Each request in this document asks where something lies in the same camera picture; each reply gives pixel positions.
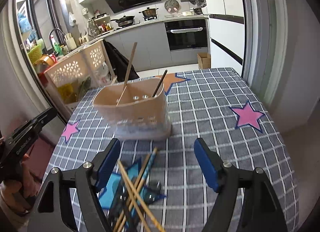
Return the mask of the person's left hand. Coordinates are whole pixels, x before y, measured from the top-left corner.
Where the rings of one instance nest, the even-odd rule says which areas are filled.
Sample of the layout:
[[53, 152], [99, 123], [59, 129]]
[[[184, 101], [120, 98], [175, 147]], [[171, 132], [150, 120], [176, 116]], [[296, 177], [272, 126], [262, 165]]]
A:
[[3, 181], [1, 184], [1, 196], [7, 206], [15, 213], [21, 215], [27, 212], [27, 208], [23, 206], [22, 201], [18, 201], [15, 198], [16, 194], [23, 196], [23, 198], [29, 198], [37, 196], [39, 193], [39, 186], [35, 182], [31, 175], [26, 161], [29, 159], [29, 155], [25, 154], [22, 158], [22, 181]]

